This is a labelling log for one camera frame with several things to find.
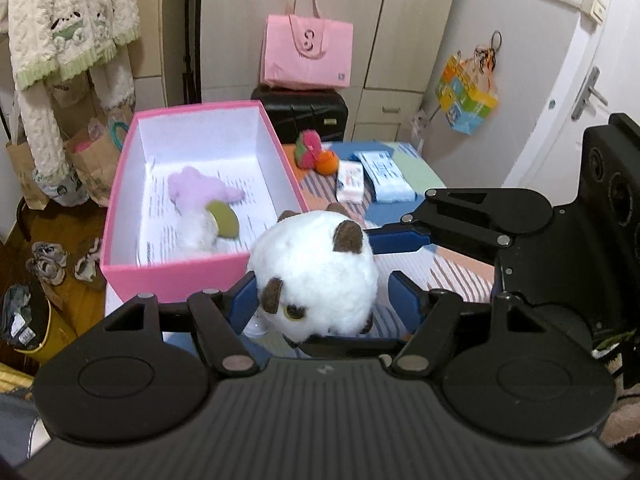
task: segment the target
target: yellow bucket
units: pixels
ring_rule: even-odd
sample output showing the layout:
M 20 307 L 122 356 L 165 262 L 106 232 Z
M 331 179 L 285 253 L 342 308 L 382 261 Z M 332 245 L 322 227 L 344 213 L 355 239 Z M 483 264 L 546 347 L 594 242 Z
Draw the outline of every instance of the yellow bucket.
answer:
M 49 323 L 47 324 L 47 333 L 40 346 L 33 350 L 15 349 L 15 351 L 35 359 L 40 364 L 49 361 L 78 337 L 76 332 L 62 319 L 58 311 L 51 306 L 51 302 L 47 300 L 47 303 L 49 304 Z

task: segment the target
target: brown plush ear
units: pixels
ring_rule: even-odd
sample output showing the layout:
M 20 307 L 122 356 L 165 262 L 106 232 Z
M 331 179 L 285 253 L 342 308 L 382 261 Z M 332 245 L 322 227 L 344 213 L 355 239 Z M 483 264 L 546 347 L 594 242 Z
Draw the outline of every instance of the brown plush ear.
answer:
M 300 213 L 296 213 L 294 211 L 283 211 L 280 216 L 278 216 L 278 222 L 283 221 L 285 218 L 289 218 L 290 216 L 299 215 Z
M 360 333 L 361 334 L 368 334 L 369 332 L 371 332 L 372 328 L 373 328 L 373 312 L 371 314 L 369 314 L 369 319 L 367 319 L 367 324 L 360 331 Z
M 362 252 L 362 229 L 353 220 L 345 220 L 335 229 L 334 251 L 337 253 Z
M 340 213 L 341 215 L 345 215 L 347 218 L 351 218 L 345 206 L 343 206 L 339 202 L 332 202 L 326 207 L 326 210 L 333 213 Z
M 281 290 L 282 280 L 280 278 L 271 278 L 260 295 L 260 304 L 265 312 L 275 314 L 278 311 Z

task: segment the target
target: pink box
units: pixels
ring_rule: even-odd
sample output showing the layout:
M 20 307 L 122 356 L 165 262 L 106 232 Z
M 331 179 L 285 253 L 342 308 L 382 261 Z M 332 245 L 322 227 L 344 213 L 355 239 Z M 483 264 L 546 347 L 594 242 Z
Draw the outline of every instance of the pink box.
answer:
M 185 166 L 242 187 L 232 208 L 237 241 L 199 260 L 172 259 L 178 218 L 166 178 Z M 255 239 L 284 210 L 308 208 L 287 157 L 258 101 L 190 105 L 135 115 L 111 192 L 102 272 L 123 300 L 152 292 L 184 301 L 205 288 L 227 290 L 246 269 Z

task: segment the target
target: white wardrobe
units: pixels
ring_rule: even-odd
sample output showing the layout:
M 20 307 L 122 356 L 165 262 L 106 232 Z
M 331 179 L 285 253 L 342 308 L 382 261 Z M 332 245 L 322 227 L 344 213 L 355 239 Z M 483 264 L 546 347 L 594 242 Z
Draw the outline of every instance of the white wardrobe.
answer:
M 318 0 L 321 14 L 353 23 L 351 87 L 340 94 L 345 140 L 394 140 L 422 101 L 452 0 Z M 293 0 L 202 0 L 204 102 L 248 99 L 258 84 L 264 24 Z M 310 0 L 297 13 L 311 15 Z

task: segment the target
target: teal handle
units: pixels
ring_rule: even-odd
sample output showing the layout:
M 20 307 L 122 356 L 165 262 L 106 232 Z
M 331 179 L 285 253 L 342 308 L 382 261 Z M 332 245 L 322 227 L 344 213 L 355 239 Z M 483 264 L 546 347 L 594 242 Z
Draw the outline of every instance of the teal handle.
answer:
M 116 129 L 118 128 L 122 128 L 125 132 L 129 133 L 129 127 L 123 122 L 116 121 L 114 123 L 111 123 L 111 127 L 109 128 L 111 139 L 113 140 L 113 143 L 116 145 L 116 148 L 118 149 L 118 151 L 121 152 L 122 143 L 120 142 L 120 139 L 116 135 Z

